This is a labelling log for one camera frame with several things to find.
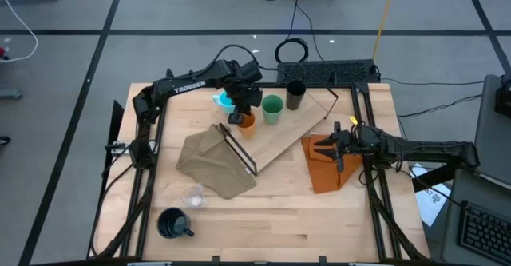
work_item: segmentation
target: black cup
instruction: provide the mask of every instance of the black cup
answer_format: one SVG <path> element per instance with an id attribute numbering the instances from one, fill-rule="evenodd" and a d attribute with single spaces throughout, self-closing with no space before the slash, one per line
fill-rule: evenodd
<path id="1" fill-rule="evenodd" d="M 183 235 L 193 236 L 190 217 L 179 208 L 169 208 L 158 218 L 158 232 L 165 238 L 173 239 Z"/>
<path id="2" fill-rule="evenodd" d="M 305 83 L 298 79 L 289 81 L 286 90 L 286 107 L 290 110 L 297 110 L 302 103 L 305 90 L 307 90 Z"/>

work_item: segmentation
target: cyan object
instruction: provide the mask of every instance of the cyan object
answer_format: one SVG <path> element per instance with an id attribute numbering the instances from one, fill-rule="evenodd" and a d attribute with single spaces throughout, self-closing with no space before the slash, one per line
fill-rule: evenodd
<path id="1" fill-rule="evenodd" d="M 226 114 L 230 114 L 234 111 L 235 106 L 232 104 L 231 98 L 227 97 L 225 91 L 222 91 L 220 95 L 213 95 L 213 102 L 220 105 Z"/>

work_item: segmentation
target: wooden tabletop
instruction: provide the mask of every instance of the wooden tabletop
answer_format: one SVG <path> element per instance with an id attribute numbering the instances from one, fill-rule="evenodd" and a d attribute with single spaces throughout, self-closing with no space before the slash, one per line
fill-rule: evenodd
<path id="1" fill-rule="evenodd" d="M 131 85 L 119 141 L 134 138 L 136 118 L 131 98 L 145 86 Z M 311 131 L 331 133 L 335 121 L 340 121 L 343 129 L 351 127 L 349 116 L 354 115 L 351 93 L 347 89 L 334 91 L 339 100 L 332 113 Z M 329 262 L 378 261 L 366 188 L 358 182 L 362 167 L 339 191 L 314 194 L 300 141 L 266 167 L 256 178 L 255 188 L 231 200 L 205 189 L 205 208 L 183 206 L 183 192 L 196 182 L 176 170 L 176 161 L 188 135 L 205 131 L 211 123 L 225 121 L 225 114 L 212 102 L 212 95 L 220 92 L 198 89 L 168 101 L 143 259 L 198 261 L 220 256 L 222 261 L 316 262 L 319 256 L 326 256 Z M 325 89 L 307 92 L 322 107 L 330 108 L 331 95 Z M 370 85 L 370 97 L 376 125 L 398 136 L 390 87 Z M 361 95 L 359 100 L 365 116 Z M 110 170 L 109 182 L 130 164 L 128 155 L 121 157 Z M 122 177 L 105 198 L 95 237 L 98 251 L 106 247 L 125 222 L 134 173 L 131 170 Z M 429 256 L 410 178 L 388 170 L 387 180 L 395 220 L 417 249 Z M 156 220 L 169 207 L 180 207 L 191 217 L 194 237 L 169 240 L 160 236 Z M 382 228 L 387 256 L 392 257 L 383 220 Z M 135 252 L 139 230 L 136 224 L 129 254 Z"/>

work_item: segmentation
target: tan cloth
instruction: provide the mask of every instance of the tan cloth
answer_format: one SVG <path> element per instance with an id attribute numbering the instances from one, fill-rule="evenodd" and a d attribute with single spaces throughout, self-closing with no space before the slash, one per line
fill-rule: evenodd
<path id="1" fill-rule="evenodd" d="M 186 137 L 177 170 L 231 199 L 256 186 L 256 180 L 224 140 L 217 125 Z"/>
<path id="2" fill-rule="evenodd" d="M 302 138 L 303 152 L 311 174 L 312 188 L 315 193 L 336 191 L 350 178 L 351 174 L 362 164 L 360 155 L 344 155 L 344 170 L 337 171 L 337 161 L 317 153 L 314 149 L 334 149 L 334 146 L 318 146 L 315 142 L 328 137 L 327 135 L 311 135 Z"/>

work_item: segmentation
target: white cable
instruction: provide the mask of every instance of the white cable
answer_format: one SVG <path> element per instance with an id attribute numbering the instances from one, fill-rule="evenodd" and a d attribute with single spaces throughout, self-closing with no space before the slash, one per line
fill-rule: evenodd
<path id="1" fill-rule="evenodd" d="M 30 58 L 35 50 L 38 48 L 39 46 L 39 40 L 38 38 L 35 36 L 35 34 L 32 32 L 32 30 L 30 30 L 30 28 L 28 26 L 26 26 L 26 24 L 23 22 L 23 20 L 18 16 L 18 14 L 16 14 L 16 12 L 13 10 L 13 7 L 10 5 L 9 1 L 8 0 L 5 0 L 6 3 L 7 3 L 7 6 L 10 8 L 10 11 L 12 11 L 12 13 L 14 14 L 14 16 L 20 21 L 21 24 L 23 24 L 23 26 L 26 28 L 26 30 L 28 30 L 30 32 L 30 34 L 32 34 L 32 36 L 34 37 L 34 40 L 35 40 L 35 46 L 34 46 L 34 49 L 32 50 L 32 52 L 23 57 L 23 58 L 11 58 L 9 60 L 2 60 L 0 59 L 0 63 L 6 63 L 6 62 L 17 62 L 17 61 L 21 61 L 21 60 L 24 60 L 24 59 L 27 59 L 27 58 Z"/>

